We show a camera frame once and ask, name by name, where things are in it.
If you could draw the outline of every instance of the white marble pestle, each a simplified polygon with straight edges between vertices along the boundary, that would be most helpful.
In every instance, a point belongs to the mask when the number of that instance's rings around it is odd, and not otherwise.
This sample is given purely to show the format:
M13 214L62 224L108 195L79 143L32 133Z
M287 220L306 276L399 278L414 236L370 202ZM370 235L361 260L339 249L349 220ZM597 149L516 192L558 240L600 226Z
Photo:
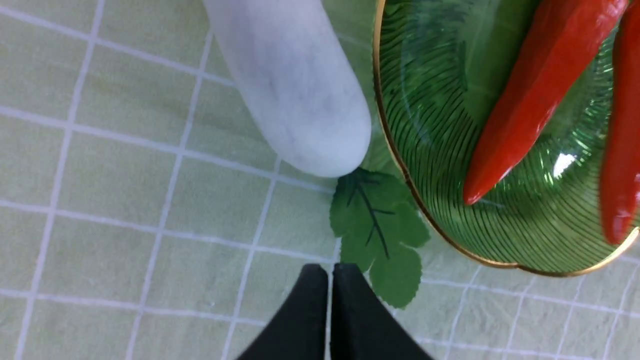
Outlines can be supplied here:
M229 71L262 135L306 173L362 162L371 116L320 0L204 0Z

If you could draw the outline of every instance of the white grid line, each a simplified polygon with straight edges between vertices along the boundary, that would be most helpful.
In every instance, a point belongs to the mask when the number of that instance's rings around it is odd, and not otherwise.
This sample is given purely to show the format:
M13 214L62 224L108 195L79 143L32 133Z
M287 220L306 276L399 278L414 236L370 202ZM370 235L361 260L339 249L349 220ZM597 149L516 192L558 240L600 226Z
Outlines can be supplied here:
M507 341L506 350L511 350L511 344L513 343L513 336L515 336L516 334L516 327L518 325L518 320L520 319L520 312L522 311L522 304L524 303L525 296L529 292L529 289L531 289L531 287L535 283L536 283L536 278L532 276L531 280L529 281L529 284L520 295L520 301L518 301L518 309L516 310L516 315L513 318L513 323L511 324L511 331L509 332L509 340ZM507 360L507 355L508 355L507 352L503 353L502 360Z
M432 339L424 339L424 338L418 338L417 341L418 341L418 343L440 345L440 346L444 346L444 347L449 347L450 346L452 348L460 348L460 349L466 349L466 350L496 352L498 354L507 353L507 354L515 354L515 355L541 356L541 357L555 357L556 356L554 354L547 354L547 353L544 353L544 352L531 351L531 350L511 350L511 349L506 349L506 348L495 348L495 347L487 347L487 346L482 346L482 345L473 345L473 344L464 344L464 343L449 343L448 341L432 340ZM559 356L558 359L562 359L562 360L597 360L597 359L594 359L592 357L566 356L566 355Z
M280 163L282 160L280 157L276 159L275 165L273 166L273 173L277 174L280 170ZM240 308L242 307L242 300L244 297L244 289L246 287L247 278L249 277L249 271L251 270L251 263L253 262L253 255L255 254L255 248L258 246L258 242L260 241L260 236L262 235L262 229L264 228L264 222L267 219L267 214L269 212L269 206L271 205L271 198L273 196L273 191L276 186L275 179L271 180L269 184L269 190L267 191L266 199L264 200L264 205L262 207L262 212L260 213L260 218L258 220L258 226L255 230L255 234L253 235L253 241L251 244L251 248L249 249L249 255L246 259L246 264L244 265L244 270L242 274L242 278L240 280L240 287L238 289L238 294L236 297L236 305L234 306L234 314L231 321L231 326L229 326L229 331L227 333L227 338L225 339L225 346L222 350L222 360L227 360L229 354L229 348L231 346L231 339L233 338L234 331L236 329L236 319L240 315Z
M465 308L465 301L466 301L467 293L468 293L469 289L471 288L471 285L476 280L476 277L478 276L478 274L480 274L480 269L482 269L482 266L478 265L478 268L476 269L476 272L474 272L474 275L471 277L471 280L469 280L469 283L465 286L465 289L462 291L462 295L460 296L460 304L458 305L458 310L456 312L456 316L453 318L453 323L451 325L451 333L449 335L449 341L448 341L448 343L446 345L447 346L447 352L445 352L443 360L449 360L449 354L451 353L451 345L453 344L453 339L454 339L454 337L456 335L456 326L458 326L458 322L460 320L460 316L462 315L462 311Z
M211 50L211 43L213 41L213 29L209 29L207 32L207 36L205 38L204 48L202 50L202 56L200 57L200 70L199 74L196 77L196 83L193 87L193 93L191 94L191 102L189 104L189 113L187 115L187 123L184 127L184 131L182 133L182 138L180 139L180 150L184 150L187 145L187 141L189 140L189 134L191 133L191 128L193 127L193 117L196 112L196 107L198 104L198 98L200 96L200 88L202 87L202 73L204 73L204 69L207 66L207 59L209 57L209 51ZM164 206L162 209L162 215L160 217L160 224L158 225L158 231L156 233L156 240L154 242L154 247L151 252L151 256L149 258L147 273L145 274L145 282L142 286L142 294L140 295L140 303L138 305L138 314L133 322L133 326L131 327L131 335L129 337L129 344L127 345L127 353L125 356L126 360L131 360L133 358L133 352L136 347L136 340L138 337L138 330L140 329L140 322L142 321L142 316L144 314L145 306L147 305L147 297L149 294L149 289L151 288L151 280L154 274L154 268L156 267L156 260L158 252L160 251L160 246L162 245L162 237L164 227L166 225L166 219L169 217L169 211L171 210L171 203L173 199L173 192L175 190L175 184L178 181L178 174L180 173L180 166L182 165L182 155L178 155L175 158L175 163L173 165L173 171L171 174L171 178L169 180L169 188L166 192L166 197L164 199Z
M82 95L82 89L84 87L84 80L91 63L93 56L93 48L95 47L95 39L98 35L100 23L102 22L102 11L104 9L104 0L98 0L95 12L93 14L93 23L91 33L86 45L86 52L84 54L83 62L78 74L76 84L74 86L74 92L71 99L71 105L67 115L67 123L73 124L76 121L77 108L80 103ZM49 210L47 212L47 220L42 235L42 241L40 243L40 251L38 253L38 259L36 261L36 268L33 273L33 279L31 281L31 290L29 291L29 297L24 310L24 316L22 318L22 327L20 328L20 334L18 337L18 344L14 354L14 360L22 360L24 349L27 342L27 334L29 332L29 326L31 325L31 315L33 314L33 307L35 305L36 296L40 287L40 280L42 278L42 272L44 271L45 260L47 257L47 250L49 248L49 242L51 240L51 232L53 229L53 222L55 219L55 209L58 206L58 199L60 197L60 189L62 188L62 177L65 171L65 164L67 162L67 154L69 145L71 144L72 132L70 129L65 130L65 135L62 141L60 150L60 158L58 159L58 166L56 167L56 174L53 181L53 189L51 191L51 199L49 202Z
M247 174L265 177L267 179L275 179L280 183L285 183L293 186L297 186L299 188L304 188L307 190L313 190L316 192L333 194L332 188L326 188L323 186L319 186L317 184L308 183L306 181L293 179L291 177L273 174L272 172L262 170L259 168L251 167L248 165L243 165L240 163L236 163L234 161L226 160L211 154L205 154L202 152L191 151L186 149L181 149L180 147L169 145L165 143L159 143L152 140L148 140L145 138L139 138L136 136L116 133L113 131L98 129L96 127L80 125L80 124L68 124L62 120L52 119L49 117L44 117L41 115L37 115L34 113L29 113L27 111L13 109L7 106L0 106L0 115L4 115L6 117L11 117L19 120L23 120L26 122L39 124L43 126L53 127L56 129L71 129L75 133L81 133L84 135L92 135L103 139L114 140L118 142L128 143L131 145L136 145L140 147L145 147L148 149L152 149L155 151L161 151L168 154L174 154L177 156L183 156L185 158L191 158L195 160L204 161L206 163L218 165L221 167L231 168L237 171L242 171Z
M49 212L48 208L45 207L45 206L18 204L18 203L10 202L8 200L3 200L3 199L0 199L0 208L9 208L9 209L17 210L17 211L25 211L25 212L29 212L29 213L39 213L39 214L48 214L48 212ZM97 224L117 226L117 227L121 227L123 229L131 229L131 230L140 231L140 232L143 232L143 233L156 234L159 231L159 228L153 227L153 226L138 225L138 224L134 224L134 223L130 223L130 222L124 222L124 221L121 221L121 220L115 220L115 219L112 219L112 218L106 218L106 217L99 217L99 216L95 216L95 215L77 213L75 211L67 211L67 210L56 209L54 211L54 215L56 217L69 218L69 219L72 219L72 220L83 220L83 221L95 222ZM198 235L198 234L184 233L184 232L180 232L180 231L171 231L171 230L163 230L161 232L162 232L163 236L170 236L172 238L178 238L178 239L181 239L181 240L191 240L191 241L201 241L201 242L206 242L206 243L215 243L215 244L218 244L218 245L224 245L224 246L228 246L228 247L233 247L235 249L248 250L248 249L251 248L250 244L239 243L237 241L231 241L231 240L225 240L225 239L216 238L216 237L213 237L213 236ZM275 247L258 246L258 247L255 248L255 250L257 252L267 252L267 253L270 253L270 254L285 255L285 256L289 256L291 258L303 259L303 260L307 260L307 261L314 262L314 263L321 263L321 264L331 264L331 263L333 263L333 259L322 258L320 256L315 256L315 255L311 255L311 254L305 254L303 252L296 252L296 251L291 251L291 250L279 249L279 248L275 248Z
M439 285L448 285L448 286L453 286L455 288L467 288L469 287L470 289L475 289L475 290L483 290L483 291L489 291L492 293L498 293L498 294L503 294L503 295L511 295L514 297L519 297L522 293L518 293L515 291L509 291L509 290L503 290L503 289L498 289L498 288L489 288L487 286L482 286L482 285L466 285L460 282L452 282L452 281L443 281L443 280L429 280L429 279L423 279L422 280L423 284L439 284ZM541 296L541 295L533 295L533 294L525 294L525 298L527 299L533 299L533 300L540 300L540 301L546 301L546 302L553 302L555 304L563 304L563 305L573 305L575 307L580 307L583 309L591 309L591 310L595 310L595 311L600 311L603 313L613 313L613 314L621 314L621 315L627 315L630 316L632 318L640 318L640 313L631 313L628 311L620 311L618 309L613 309L611 307L607 307L607 306L601 306L601 305L592 305L592 304L585 304L585 303L581 303L581 302L574 302L574 301L567 301L567 300L562 300L562 299L555 299L552 297L546 297L546 296Z
M81 40L85 40L85 41L89 41L89 40L93 40L95 42L95 44L97 45L101 45L104 47L107 47L109 49L112 49L114 51L118 51L120 53L125 53L137 58L140 58L142 60L146 60L149 62L153 62L153 63L158 63L164 66L167 66L171 69L177 70L177 71L181 71L181 72L185 72L194 76L200 76L203 79L206 80L210 80L210 81L214 81L217 82L221 85L226 85L226 86L231 86L234 87L235 85L233 84L233 82L229 79L225 79L222 78L220 76L217 76L215 74L211 74L208 72L205 72L204 68L201 69L196 69L193 67L189 67L187 65L183 65L181 63L177 63L175 61L171 61L171 60L167 60L165 58L162 58L160 56L156 56L153 54L149 54L149 53L145 53L143 51L137 50L137 49L133 49L131 47L128 47L126 45L122 45L122 44L117 44L115 42L109 41L109 40L105 40L105 39L101 39L97 36L97 33L95 34L95 36L93 35L89 35L89 34L85 34L81 31L78 30L74 30L71 28L67 28L65 26L59 25L59 24L55 24L53 22L49 22L47 20L41 19L39 17L35 17L33 15L29 15L27 13L23 13L23 12L18 12L16 10L12 10L10 8L7 8L5 6L0 6L0 14L11 17L13 19L16 20L20 20L22 22L34 25L34 26L38 26L41 28L46 28L46 29L50 29L53 31L57 31L59 33L68 35L70 37L74 37L74 38L78 38ZM229 161L229 160L225 160L216 156L211 156L208 154L204 154L201 152L196 152L196 151L189 151L189 150L180 150L179 147L176 146L172 146L172 145L168 145L168 144L164 144L164 143L158 143L158 142L154 142L152 140L147 140L144 138L138 138L135 136L129 136L129 135L125 135L125 134L119 134L119 133L115 133L112 131L108 131L105 129L98 129L98 128L94 128L94 127L90 127L90 126L84 126L84 125L79 125L79 124L69 124L65 121L62 120L58 120L58 119L52 119L50 117L45 117L45 116L41 116L41 115L37 115L37 114L33 114L33 113L29 113L28 111L23 111L23 110L18 110L18 109L13 109L13 108L9 108L6 106L0 106L0 114L8 116L8 117L15 117L18 119L22 119L25 121L29 121L29 122L34 122L36 124L41 124L44 126L49 126L49 127L57 127L57 128L62 128L62 129L68 129L71 128L71 130L78 132L78 133L83 133L83 134L88 134L88 135L93 135L93 136L98 136L101 138L107 138L110 140L117 140L120 142L125 142L125 143L131 143L133 145L139 145L139 146L143 146L143 147L147 147L150 149L154 149L157 151L162 151L162 152L169 152L172 154L178 154L178 155L183 155L185 157L188 158L194 158L194 159L198 159L198 160L202 160L202 161L206 161L208 163L214 163L216 165L220 165L223 167L228 167L228 168L233 168L235 170L240 170L243 172L247 172L250 174L254 174L257 176L261 176L261 177L266 177L268 179L276 179L277 181L281 182L281 183L286 183L286 184L291 184L294 186L299 186L302 188L306 188L309 190L315 190L315 191L319 191L319 192L323 192L323 193L333 193L333 189L330 188L325 188L322 186L318 186L316 184L312 184L312 183L307 183L305 181L300 181L297 179L293 179L287 176L281 176L278 174L271 174L271 172L265 171L265 170L261 170L261 169L257 169L257 168L253 168L250 167L248 165L243 165L240 163L236 163L234 161Z
M15 290L6 290L0 289L0 296L6 296L17 299L26 299L29 296L29 293L26 291L15 291ZM112 307L122 310L135 311L138 309L138 304L132 302L120 302L120 301L112 301L112 300L101 300L101 299L86 299L79 297L67 297L67 296L59 296L59 295L48 295L48 294L39 294L38 299L40 300L48 300L52 302L59 302L61 304L73 304L73 305L81 305L81 306L96 306L96 307ZM203 318L210 319L222 322L231 322L232 316L228 315L218 315L214 313L201 313L198 311L189 311L189 310L180 310L180 309L163 309L159 307L145 307L145 313L155 314L155 315L166 315L166 316L176 316L176 317L187 317L187 318ZM236 318L236 323L246 323L248 325L255 325L264 327L266 326L266 322L260 320L252 320L247 318ZM503 353L507 352L509 354L518 354L518 355L538 355L544 357L555 358L556 354L546 354L533 350L511 350L506 348L494 348L487 347L482 345L473 345L473 344L464 344L442 340L434 340L429 338L416 338L418 343L429 343L440 346L451 346L452 348L462 348L469 350L479 350L479 351L488 351L488 352L497 352ZM594 359L592 357L581 357L581 356L567 356L567 355L559 355L557 356L559 360L599 360Z
M580 291L582 291L582 284L584 284L584 281L587 279L586 276L583 276L580 278L580 280L578 281L578 286L575 289L575 295L573 296L573 302L576 303L578 301L578 298L580 297ZM575 308L575 305L571 305L569 307L569 313L567 314L566 317L566 321L564 322L564 327L563 327L563 331L562 331L562 337L560 337L560 343L558 344L558 349L556 350L556 354L554 356L554 359L558 359L558 356L560 356L560 352L562 351L562 346L564 345L564 339L566 338L567 333L569 332L569 322L571 321L571 316L573 314L573 309Z
M629 293L629 289L631 289L631 284L636 279L636 274L640 268L640 265L636 265L634 271L631 273L629 280L627 281L627 285L625 286L625 290L622 292L622 299L620 299L620 305L618 306L618 313L616 314L616 318L613 320L613 325L611 325L611 330L609 331L609 336L607 337L607 343L604 347L604 356L603 359L607 360L609 358L609 351L611 350L611 342L613 341L613 336L616 334L616 326L618 326L618 320L620 319L620 313L625 306L625 301L627 301L627 295Z
M29 292L0 289L0 296L13 298L13 299L27 299L29 297ZM55 295L55 294L41 293L36 296L36 299L49 301L49 302L57 302L59 304L92 306L92 307L110 307L113 309L128 310L128 311L137 311L140 308L140 305L138 303L133 303L133 302L73 297L73 296L64 296L64 295ZM182 309L165 309L161 307L151 307L151 306L143 307L143 311L145 314L148 313L148 314L154 314L154 315L166 315L166 316L176 316L176 317L184 317L184 318L201 318L201 319L217 320L222 322L232 321L232 317L229 315L204 313L201 311L182 310ZM255 326L266 325L266 322L264 321L247 319L247 318L237 318L236 322L255 325Z
M171 61L169 59L165 59L162 58L160 56L156 56L150 53L146 53L144 51L138 50L138 49L134 49L132 47L123 45L123 44L118 44L116 42L110 41L110 40L106 40L103 38L98 37L98 34L96 33L95 36L93 35L93 33L91 34L86 34L83 33L82 31L78 31L72 28L68 28L66 26L63 25L59 25L59 24L55 24L53 22L47 21L45 19L39 18L39 17L35 17L33 15L29 15L27 13L23 13L23 12L18 12L16 10L12 10L10 8L7 8L5 6L1 6L0 5L0 14L14 18L16 20L20 20L22 22L25 22L27 24L30 25L34 25L34 26L38 26L40 28L45 28L45 29L49 29L49 30L53 30L55 32L67 35L69 37L72 38L76 38L79 40L84 40L84 41L92 41L92 43L94 43L95 45L99 45L102 47L107 47L108 49L114 50L116 52L119 53L124 53L124 54L128 54L130 56L133 56L135 58L139 58L141 60L146 60L149 61L151 63L156 63L156 64L160 64L160 65L164 65L166 67L169 67L173 70L177 70L180 72L185 72L186 74L190 74L193 76L200 76L204 79L210 80L210 81L214 81L217 82L221 85L225 85L225 86L230 86L230 87L235 87L233 81L229 80L229 79L225 79L222 78L220 76L217 76L215 74L210 74L210 73L206 73L204 68L200 68L200 69L196 69L194 67L190 67L184 64L181 64L179 62L176 61Z

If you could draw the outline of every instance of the black object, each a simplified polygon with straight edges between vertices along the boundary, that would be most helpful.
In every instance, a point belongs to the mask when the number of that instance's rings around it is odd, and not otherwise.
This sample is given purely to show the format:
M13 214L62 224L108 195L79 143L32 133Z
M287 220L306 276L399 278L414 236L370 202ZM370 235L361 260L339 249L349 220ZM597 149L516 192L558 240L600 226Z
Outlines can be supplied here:
M276 315L238 360L324 360L328 276L305 265ZM333 268L334 360L433 360L375 296L353 264Z

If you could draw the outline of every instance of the red chili pepper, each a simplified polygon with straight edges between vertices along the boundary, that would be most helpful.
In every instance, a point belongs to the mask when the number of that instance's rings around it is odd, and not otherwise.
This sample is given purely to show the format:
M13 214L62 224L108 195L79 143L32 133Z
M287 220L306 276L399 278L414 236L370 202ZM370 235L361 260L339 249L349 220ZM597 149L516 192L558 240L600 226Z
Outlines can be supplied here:
M640 2L620 22L613 55L613 112L600 173L600 214L605 237L628 235L640 197Z
M463 194L468 205L531 150L627 5L628 0L542 0L507 87L476 145Z

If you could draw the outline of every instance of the plate rim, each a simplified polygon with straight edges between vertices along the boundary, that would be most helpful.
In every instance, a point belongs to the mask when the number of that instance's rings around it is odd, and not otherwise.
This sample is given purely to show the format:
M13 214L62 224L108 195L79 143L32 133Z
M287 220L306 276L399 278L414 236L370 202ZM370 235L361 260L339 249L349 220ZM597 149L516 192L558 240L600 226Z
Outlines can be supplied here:
M375 21L374 21L374 29L373 29L373 44L372 44L372 48L373 48L373 85L374 85L374 92L376 94L376 105L377 105L377 109L378 109L378 119L380 121L380 126L382 127L382 132L385 136L385 141L387 143L387 147L389 149L389 151L391 152L392 158L394 160L394 162L396 163L396 166L400 169L403 179L406 183L406 185L409 187L409 189L411 190L411 195L413 197L413 199L416 201L416 203L418 204L418 208L420 209L420 212L424 215L424 217L427 220L427 223L447 242L449 243L449 245L453 246L454 249L456 249L458 252L460 252L461 254L463 254L464 256L477 261L478 263L485 265L485 266L489 266L492 268L505 268L505 269L513 269L513 268L517 268L517 269L521 269L525 272L529 272L532 274L536 274L536 275L542 275L542 276L547 276L547 277L574 277L574 276L579 276L579 275L584 275L584 274L588 274L590 272L594 272L596 270L599 270L605 266L607 266L608 264L612 263L615 259L617 259L618 257L620 257L627 249L629 249L629 247L631 247L631 245L635 242L635 240L637 239L638 235L640 234L640 227L636 227L634 228L631 233L627 236L627 238L620 244L620 246L618 246L618 248L614 251L611 252L611 254L609 254L606 258L604 258L603 260L601 260L599 263L592 265L588 268L582 269L582 270L577 270L577 271L573 271L573 272L546 272L543 270L538 270L535 268L531 268L529 266L520 264L520 263L503 263L500 261L495 261L495 260L491 260L491 259L486 259L480 255L474 254L473 252L465 249L464 247L462 247L460 244L456 243L453 239L451 239L450 237L448 237L448 235L446 235L444 233L444 231L437 225L437 223L435 222L435 220L433 219L433 217L431 216L431 214L429 213L429 211L427 210L427 207L424 204L424 201L422 200L422 198L420 197L420 193L418 192L417 187L415 186L415 183L413 182L413 179L411 178L411 175L409 174L409 170L408 167L406 166L406 164L404 163L404 160L402 160L402 157L400 157L400 153L397 150L396 144L394 142L394 139L391 135L391 130L389 128L388 125L388 121L387 121L387 114L385 112L385 107L384 107L384 103L383 103L383 96L382 96L382 84L381 84L381 73L380 73L380 42L381 42L381 32L382 32L382 20L383 20L383 16L384 16L384 10L385 10L385 5L387 4L387 0L378 0L378 5L376 7L376 17L375 17Z

